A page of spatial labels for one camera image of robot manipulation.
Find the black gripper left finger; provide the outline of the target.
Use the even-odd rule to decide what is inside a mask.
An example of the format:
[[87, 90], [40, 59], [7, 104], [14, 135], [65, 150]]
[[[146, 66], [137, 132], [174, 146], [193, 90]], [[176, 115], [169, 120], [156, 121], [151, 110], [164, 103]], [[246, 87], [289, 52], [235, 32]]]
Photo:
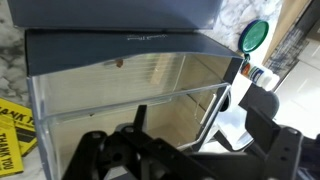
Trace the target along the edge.
[[133, 123], [121, 124], [111, 135], [85, 133], [62, 180], [103, 180], [112, 168], [124, 167], [136, 180], [216, 180], [204, 165], [163, 139], [143, 131], [147, 106], [139, 105]]

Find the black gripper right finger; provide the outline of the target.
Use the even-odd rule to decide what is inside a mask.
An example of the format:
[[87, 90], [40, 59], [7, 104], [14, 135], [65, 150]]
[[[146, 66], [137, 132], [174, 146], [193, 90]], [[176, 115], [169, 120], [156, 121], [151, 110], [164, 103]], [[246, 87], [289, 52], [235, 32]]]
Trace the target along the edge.
[[280, 102], [275, 93], [250, 87], [240, 107], [247, 112], [245, 129], [253, 143], [243, 152], [194, 154], [213, 180], [320, 180], [318, 138], [308, 138], [273, 121]]

